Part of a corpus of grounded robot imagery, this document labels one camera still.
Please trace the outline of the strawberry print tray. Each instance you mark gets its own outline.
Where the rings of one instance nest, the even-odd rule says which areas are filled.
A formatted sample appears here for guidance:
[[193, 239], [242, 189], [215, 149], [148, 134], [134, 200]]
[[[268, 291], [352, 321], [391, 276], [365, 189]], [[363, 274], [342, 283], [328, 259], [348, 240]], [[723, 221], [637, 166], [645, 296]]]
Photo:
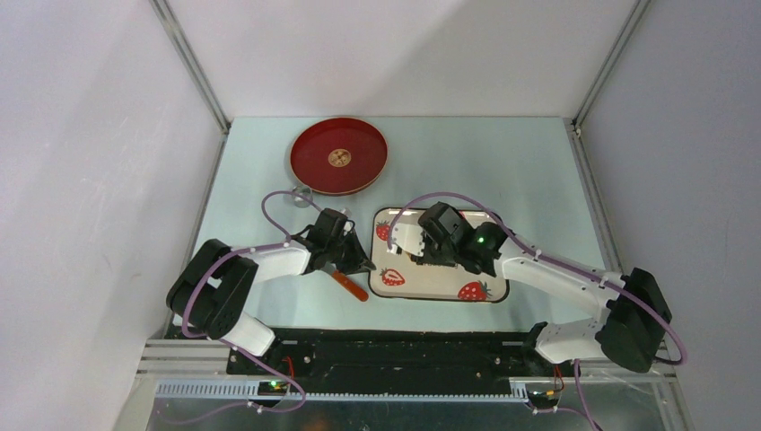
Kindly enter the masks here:
[[390, 252], [387, 240], [402, 224], [416, 224], [421, 209], [404, 212], [394, 228], [390, 222], [396, 207], [379, 210], [374, 218], [371, 260], [376, 269], [368, 275], [371, 291], [381, 297], [432, 301], [499, 303], [511, 292], [507, 280], [487, 274], [475, 275], [461, 266], [424, 263], [407, 251]]

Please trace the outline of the small clear glass cup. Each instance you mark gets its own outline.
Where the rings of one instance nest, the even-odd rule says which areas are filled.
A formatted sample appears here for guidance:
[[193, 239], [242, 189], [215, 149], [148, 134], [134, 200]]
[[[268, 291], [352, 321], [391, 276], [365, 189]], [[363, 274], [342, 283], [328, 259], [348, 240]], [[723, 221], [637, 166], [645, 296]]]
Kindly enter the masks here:
[[291, 189], [291, 200], [295, 207], [310, 207], [313, 203], [312, 190], [305, 185], [295, 186]]

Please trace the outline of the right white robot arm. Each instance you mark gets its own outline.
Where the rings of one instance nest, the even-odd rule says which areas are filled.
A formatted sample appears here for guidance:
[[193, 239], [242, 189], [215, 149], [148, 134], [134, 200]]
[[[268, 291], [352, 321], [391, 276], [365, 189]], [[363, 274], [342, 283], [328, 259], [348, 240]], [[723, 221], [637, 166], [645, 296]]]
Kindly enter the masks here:
[[501, 220], [488, 217], [472, 225], [444, 202], [412, 223], [393, 223], [390, 232], [392, 247], [426, 264], [519, 282], [586, 313], [579, 321], [534, 325], [521, 352], [531, 374], [547, 374], [566, 361], [601, 358], [644, 374], [659, 361], [672, 314], [654, 275], [644, 269], [624, 275], [546, 254]]

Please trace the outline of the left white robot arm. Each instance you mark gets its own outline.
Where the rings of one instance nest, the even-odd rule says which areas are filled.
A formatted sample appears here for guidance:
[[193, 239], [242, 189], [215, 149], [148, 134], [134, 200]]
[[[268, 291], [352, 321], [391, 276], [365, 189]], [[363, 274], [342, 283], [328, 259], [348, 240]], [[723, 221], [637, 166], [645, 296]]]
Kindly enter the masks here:
[[166, 296], [181, 317], [187, 338], [219, 340], [249, 353], [262, 374], [280, 369], [284, 351], [264, 322], [245, 312], [251, 288], [280, 277], [328, 269], [343, 277], [376, 269], [360, 243], [354, 222], [334, 209], [282, 242], [235, 249], [211, 239], [180, 273]]

